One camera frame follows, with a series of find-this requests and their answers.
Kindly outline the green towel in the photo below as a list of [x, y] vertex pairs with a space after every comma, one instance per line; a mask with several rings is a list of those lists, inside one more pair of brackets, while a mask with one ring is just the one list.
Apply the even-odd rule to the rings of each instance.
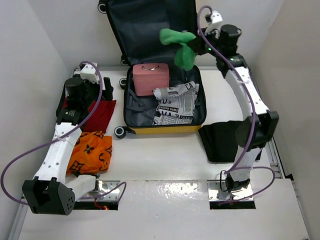
[[191, 32], [180, 32], [169, 28], [163, 28], [159, 32], [159, 41], [162, 45], [179, 44], [180, 48], [176, 51], [174, 64], [190, 71], [195, 65], [196, 53], [188, 46], [188, 43], [196, 39], [196, 36]]

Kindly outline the red garment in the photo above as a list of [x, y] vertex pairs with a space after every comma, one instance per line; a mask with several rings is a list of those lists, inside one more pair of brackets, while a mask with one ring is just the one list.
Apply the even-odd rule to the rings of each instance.
[[57, 124], [70, 123], [82, 132], [106, 132], [114, 113], [116, 100], [75, 100], [66, 97], [56, 110]]

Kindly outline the pink vanity case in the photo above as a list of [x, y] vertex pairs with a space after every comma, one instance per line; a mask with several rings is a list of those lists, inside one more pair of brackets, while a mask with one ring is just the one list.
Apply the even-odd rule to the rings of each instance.
[[139, 97], [152, 96], [156, 88], [170, 86], [170, 71], [166, 63], [136, 64], [132, 75], [135, 94]]

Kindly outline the orange patterned scarf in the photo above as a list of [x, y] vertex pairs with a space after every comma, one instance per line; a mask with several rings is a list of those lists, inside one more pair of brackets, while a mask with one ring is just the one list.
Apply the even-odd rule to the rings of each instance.
[[99, 174], [109, 169], [113, 138], [102, 131], [83, 132], [73, 148], [66, 173]]

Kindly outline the newspaper print cloth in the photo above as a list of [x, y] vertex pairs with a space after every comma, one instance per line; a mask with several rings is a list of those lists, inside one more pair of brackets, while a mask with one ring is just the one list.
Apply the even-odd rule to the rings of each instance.
[[174, 87], [156, 88], [158, 100], [153, 125], [186, 125], [193, 121], [200, 85], [194, 81]]

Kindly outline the yellow suitcase with dark lining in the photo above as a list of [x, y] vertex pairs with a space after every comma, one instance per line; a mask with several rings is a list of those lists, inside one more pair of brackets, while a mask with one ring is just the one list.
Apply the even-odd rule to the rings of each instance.
[[[186, 71], [174, 64], [180, 45], [162, 45], [162, 29], [197, 32], [196, 3], [193, 0], [101, 0], [98, 11], [105, 14], [121, 50], [121, 64], [129, 67], [120, 79], [124, 91], [123, 118], [125, 125], [114, 129], [117, 138], [132, 134], [192, 133], [200, 129], [207, 117], [206, 97], [200, 70], [194, 66]], [[194, 82], [199, 85], [190, 118], [173, 119], [160, 115], [153, 94], [141, 96], [134, 83], [134, 68], [145, 67], [148, 73], [160, 64], [168, 65], [169, 85], [174, 87]]]

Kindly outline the black garment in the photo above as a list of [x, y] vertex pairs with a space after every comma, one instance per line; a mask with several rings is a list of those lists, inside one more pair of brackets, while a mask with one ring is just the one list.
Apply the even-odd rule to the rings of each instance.
[[237, 156], [239, 148], [236, 139], [236, 130], [242, 123], [242, 121], [235, 120], [215, 122], [204, 125], [198, 130], [207, 159], [210, 163], [233, 163], [239, 159]]

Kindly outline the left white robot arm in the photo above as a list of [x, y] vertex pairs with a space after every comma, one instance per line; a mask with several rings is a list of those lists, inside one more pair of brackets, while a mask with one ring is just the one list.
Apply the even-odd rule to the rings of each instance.
[[106, 130], [116, 101], [110, 79], [103, 89], [78, 74], [65, 81], [56, 110], [54, 139], [32, 180], [22, 192], [34, 214], [69, 215], [75, 203], [96, 188], [97, 175], [108, 170], [112, 137]]

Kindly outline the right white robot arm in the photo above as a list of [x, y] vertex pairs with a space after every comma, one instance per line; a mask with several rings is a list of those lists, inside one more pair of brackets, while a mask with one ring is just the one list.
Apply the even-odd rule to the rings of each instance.
[[197, 37], [187, 44], [197, 55], [215, 57], [216, 66], [232, 88], [242, 111], [243, 120], [234, 133], [235, 160], [220, 185], [220, 190], [227, 193], [248, 187], [254, 162], [272, 139], [279, 121], [278, 112], [271, 111], [262, 101], [248, 64], [238, 53], [241, 34], [241, 29], [232, 24], [225, 24], [219, 30], [206, 27], [199, 29]]

